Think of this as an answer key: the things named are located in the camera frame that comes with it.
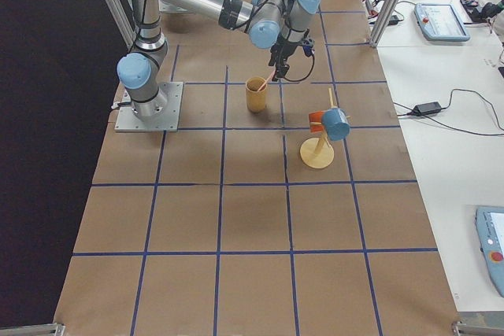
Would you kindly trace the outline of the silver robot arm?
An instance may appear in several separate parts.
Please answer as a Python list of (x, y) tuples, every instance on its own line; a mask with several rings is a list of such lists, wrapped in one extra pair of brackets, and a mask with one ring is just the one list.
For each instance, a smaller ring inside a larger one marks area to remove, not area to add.
[(254, 46), (270, 51), (273, 80), (286, 78), (287, 60), (298, 47), (307, 57), (314, 57), (309, 25), (321, 0), (132, 0), (137, 36), (131, 52), (119, 60), (117, 74), (131, 99), (131, 112), (139, 120), (162, 114), (169, 101), (156, 81), (168, 49), (159, 25), (160, 1), (248, 34)]

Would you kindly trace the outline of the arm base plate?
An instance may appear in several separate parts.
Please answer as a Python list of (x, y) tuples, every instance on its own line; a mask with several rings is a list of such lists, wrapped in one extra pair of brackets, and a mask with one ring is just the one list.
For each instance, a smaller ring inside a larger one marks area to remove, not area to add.
[(183, 97), (183, 82), (159, 83), (157, 97), (146, 103), (134, 102), (124, 90), (118, 104), (115, 131), (118, 132), (177, 132)]

